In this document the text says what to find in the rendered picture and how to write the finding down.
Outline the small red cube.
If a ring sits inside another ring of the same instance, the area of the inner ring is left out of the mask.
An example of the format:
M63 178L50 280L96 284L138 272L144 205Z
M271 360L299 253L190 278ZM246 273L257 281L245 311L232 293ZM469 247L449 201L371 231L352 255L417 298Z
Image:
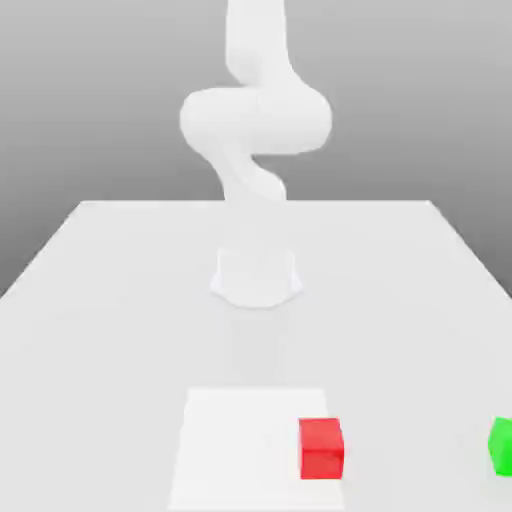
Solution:
M300 418L299 472L303 480L340 480L345 446L336 417Z

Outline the small green cube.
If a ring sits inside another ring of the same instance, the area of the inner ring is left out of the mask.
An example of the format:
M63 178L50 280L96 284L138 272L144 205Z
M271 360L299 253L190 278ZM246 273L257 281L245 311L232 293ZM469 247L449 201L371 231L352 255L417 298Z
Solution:
M488 437L488 451L495 473L512 477L512 418L494 419Z

